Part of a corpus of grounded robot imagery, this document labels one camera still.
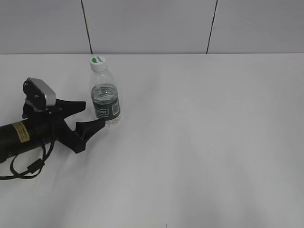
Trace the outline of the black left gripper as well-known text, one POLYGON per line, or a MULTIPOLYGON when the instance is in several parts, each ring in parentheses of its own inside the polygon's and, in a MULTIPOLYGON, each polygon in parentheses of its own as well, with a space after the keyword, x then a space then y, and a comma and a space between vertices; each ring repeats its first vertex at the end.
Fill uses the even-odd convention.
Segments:
POLYGON ((32 149, 43 144, 59 141, 75 153, 86 149, 87 141, 105 127, 104 119, 89 122, 76 122, 75 131, 71 130, 65 118, 86 109, 85 101, 56 100, 56 105, 42 112, 35 112, 27 104, 23 106, 23 123, 29 133, 27 142, 32 149))

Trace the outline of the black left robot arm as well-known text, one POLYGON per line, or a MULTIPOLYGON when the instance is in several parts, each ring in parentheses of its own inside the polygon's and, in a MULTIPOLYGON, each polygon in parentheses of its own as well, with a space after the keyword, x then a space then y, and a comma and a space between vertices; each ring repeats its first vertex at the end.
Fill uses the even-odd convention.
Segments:
POLYGON ((22 121, 0 128, 0 161, 28 152, 43 144, 59 141, 74 153, 83 152, 87 141, 105 127, 105 120, 77 122, 71 130, 65 119, 86 109, 84 101, 56 100, 54 106, 35 110, 24 104, 22 121))

